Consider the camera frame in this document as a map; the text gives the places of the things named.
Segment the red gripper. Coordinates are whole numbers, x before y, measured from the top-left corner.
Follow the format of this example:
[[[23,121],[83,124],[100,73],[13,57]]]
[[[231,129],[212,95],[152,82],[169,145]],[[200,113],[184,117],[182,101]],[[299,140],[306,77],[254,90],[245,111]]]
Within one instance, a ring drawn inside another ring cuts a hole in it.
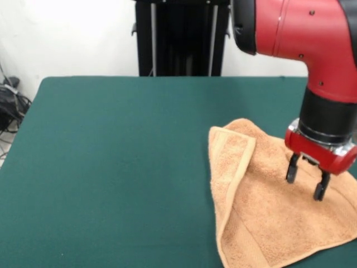
[[[331,174],[339,175],[347,171],[355,162],[356,144],[352,140],[338,146],[317,143],[301,133],[298,123],[298,118],[292,121],[284,139],[286,147],[293,152],[288,164],[286,181],[289,184],[295,182],[298,160],[301,156],[304,157],[321,169],[321,181],[316,185],[313,198],[323,200]]]

